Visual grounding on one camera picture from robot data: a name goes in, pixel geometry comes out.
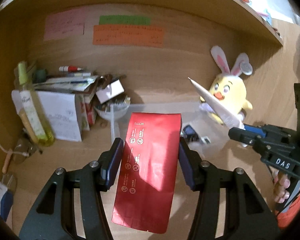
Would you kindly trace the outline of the right hand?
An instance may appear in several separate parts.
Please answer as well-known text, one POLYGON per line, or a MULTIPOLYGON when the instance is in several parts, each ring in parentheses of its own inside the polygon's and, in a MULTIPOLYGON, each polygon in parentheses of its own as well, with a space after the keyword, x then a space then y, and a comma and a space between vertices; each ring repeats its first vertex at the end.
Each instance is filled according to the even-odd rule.
POLYGON ((290 196, 290 193, 287 191, 287 189, 290 187, 290 180, 286 174, 279 172, 274 182, 274 201, 281 204, 290 196))

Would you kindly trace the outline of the orange sleeve forearm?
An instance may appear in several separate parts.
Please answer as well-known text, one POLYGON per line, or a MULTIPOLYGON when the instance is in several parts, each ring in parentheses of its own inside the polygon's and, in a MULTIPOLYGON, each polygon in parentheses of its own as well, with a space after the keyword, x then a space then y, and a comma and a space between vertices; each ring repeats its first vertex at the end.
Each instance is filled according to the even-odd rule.
POLYGON ((300 194, 296 200, 288 207, 286 212, 279 213, 275 211, 276 220, 280 230, 283 230, 289 226, 289 224, 294 220, 296 215, 300 211, 300 194))

